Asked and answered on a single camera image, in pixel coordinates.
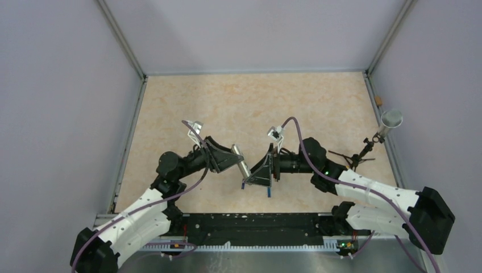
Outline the grey white remote control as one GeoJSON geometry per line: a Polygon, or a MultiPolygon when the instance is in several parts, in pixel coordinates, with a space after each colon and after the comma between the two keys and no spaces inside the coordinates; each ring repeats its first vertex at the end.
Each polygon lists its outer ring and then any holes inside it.
{"type": "Polygon", "coordinates": [[[245,162],[244,155],[237,144],[233,144],[231,146],[231,151],[236,155],[239,155],[242,157],[241,161],[238,163],[238,168],[243,176],[243,182],[245,182],[246,179],[250,177],[251,170],[247,165],[247,163],[245,162]]]}

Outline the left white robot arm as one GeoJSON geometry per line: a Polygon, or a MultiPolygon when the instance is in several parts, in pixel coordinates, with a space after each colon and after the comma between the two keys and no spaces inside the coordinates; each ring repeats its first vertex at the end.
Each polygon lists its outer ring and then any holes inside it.
{"type": "Polygon", "coordinates": [[[117,272],[124,262],[155,237],[175,235],[182,228],[182,211],[175,202],[190,188],[181,181],[202,171],[221,173],[244,157],[210,136],[180,156],[168,151],[159,158],[156,179],[127,209],[95,229],[82,230],[70,260],[72,272],[117,272]]]}

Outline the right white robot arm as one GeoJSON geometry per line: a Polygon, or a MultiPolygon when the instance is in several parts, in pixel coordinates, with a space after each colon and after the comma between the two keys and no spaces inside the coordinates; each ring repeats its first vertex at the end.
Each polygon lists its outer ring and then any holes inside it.
{"type": "Polygon", "coordinates": [[[270,145],[265,157],[245,171],[244,183],[271,187],[282,173],[310,173],[318,190],[359,200],[333,207],[333,226],[340,234],[372,230],[407,236],[418,248],[431,254],[444,252],[455,215],[433,188],[403,189],[369,179],[326,157],[327,151],[314,138],[306,138],[294,153],[270,145]]]}

